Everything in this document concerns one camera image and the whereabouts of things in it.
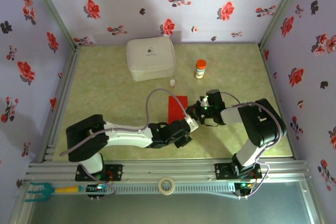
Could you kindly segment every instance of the glass panel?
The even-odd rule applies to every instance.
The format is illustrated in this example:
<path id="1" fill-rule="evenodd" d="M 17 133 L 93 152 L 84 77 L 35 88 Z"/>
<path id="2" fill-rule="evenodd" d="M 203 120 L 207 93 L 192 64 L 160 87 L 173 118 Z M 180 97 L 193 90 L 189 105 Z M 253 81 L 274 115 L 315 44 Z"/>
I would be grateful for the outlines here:
<path id="1" fill-rule="evenodd" d="M 31 224 L 136 223 L 308 224 L 298 183 L 264 184 L 248 200 L 215 195 L 114 195 L 91 201 L 85 195 L 54 195 L 36 202 Z"/>

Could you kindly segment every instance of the white plastic container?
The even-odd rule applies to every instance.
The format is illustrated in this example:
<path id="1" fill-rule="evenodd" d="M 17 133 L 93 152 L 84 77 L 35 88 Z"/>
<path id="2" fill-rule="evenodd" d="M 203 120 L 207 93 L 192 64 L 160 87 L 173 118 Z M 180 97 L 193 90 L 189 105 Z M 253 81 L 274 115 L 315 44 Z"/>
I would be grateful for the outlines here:
<path id="1" fill-rule="evenodd" d="M 134 81 L 171 77 L 176 59 L 169 37 L 134 39 L 127 43 L 127 65 Z"/>

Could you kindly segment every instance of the bottle cap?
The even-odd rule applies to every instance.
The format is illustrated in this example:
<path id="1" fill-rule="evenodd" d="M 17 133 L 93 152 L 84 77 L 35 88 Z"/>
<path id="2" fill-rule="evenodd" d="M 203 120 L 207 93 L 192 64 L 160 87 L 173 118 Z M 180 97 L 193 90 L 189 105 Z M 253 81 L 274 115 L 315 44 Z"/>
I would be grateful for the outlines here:
<path id="1" fill-rule="evenodd" d="M 196 62 L 196 67 L 199 68 L 199 69 L 205 69 L 205 67 L 206 67 L 205 60 L 198 60 Z"/>

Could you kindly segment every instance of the yellow handle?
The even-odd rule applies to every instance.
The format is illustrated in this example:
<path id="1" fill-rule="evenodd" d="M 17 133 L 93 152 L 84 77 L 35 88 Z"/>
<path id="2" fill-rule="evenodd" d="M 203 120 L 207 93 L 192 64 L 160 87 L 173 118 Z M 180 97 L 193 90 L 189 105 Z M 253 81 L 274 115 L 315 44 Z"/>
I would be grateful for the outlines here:
<path id="1" fill-rule="evenodd" d="M 55 188 L 56 193 L 78 193 L 79 190 L 80 186 L 67 186 L 67 187 Z"/>

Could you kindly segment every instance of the container lid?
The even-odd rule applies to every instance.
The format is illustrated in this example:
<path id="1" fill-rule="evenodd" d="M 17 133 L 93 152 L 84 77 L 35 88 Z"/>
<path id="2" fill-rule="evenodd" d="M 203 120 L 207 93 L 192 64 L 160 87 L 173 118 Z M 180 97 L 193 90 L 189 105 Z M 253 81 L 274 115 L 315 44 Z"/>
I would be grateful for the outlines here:
<path id="1" fill-rule="evenodd" d="M 130 70 L 167 69 L 175 66 L 174 47 L 169 37 L 134 39 L 127 43 Z"/>
<path id="2" fill-rule="evenodd" d="M 196 67 L 199 68 L 199 69 L 204 69 L 206 67 L 205 60 L 198 60 L 196 62 Z"/>

